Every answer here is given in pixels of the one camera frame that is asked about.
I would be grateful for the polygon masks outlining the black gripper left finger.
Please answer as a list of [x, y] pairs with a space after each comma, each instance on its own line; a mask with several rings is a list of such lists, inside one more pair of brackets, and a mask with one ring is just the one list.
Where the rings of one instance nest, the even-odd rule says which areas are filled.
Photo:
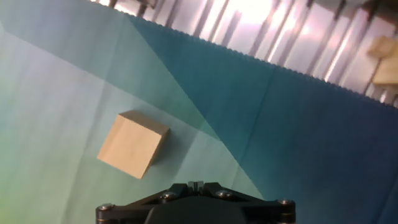
[[196, 182], [188, 182], [187, 184], [172, 184], [166, 190], [127, 205], [105, 203], [96, 208], [96, 224], [144, 223], [149, 212], [156, 206], [193, 196], [195, 193]]

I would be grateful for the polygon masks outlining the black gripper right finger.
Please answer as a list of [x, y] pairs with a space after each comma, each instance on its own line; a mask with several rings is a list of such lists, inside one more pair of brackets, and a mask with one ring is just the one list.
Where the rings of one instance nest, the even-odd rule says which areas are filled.
[[215, 199], [228, 215], [243, 216], [246, 223], [295, 223], [295, 202], [288, 199], [261, 200], [235, 190], [222, 187], [217, 182], [196, 182], [196, 196]]

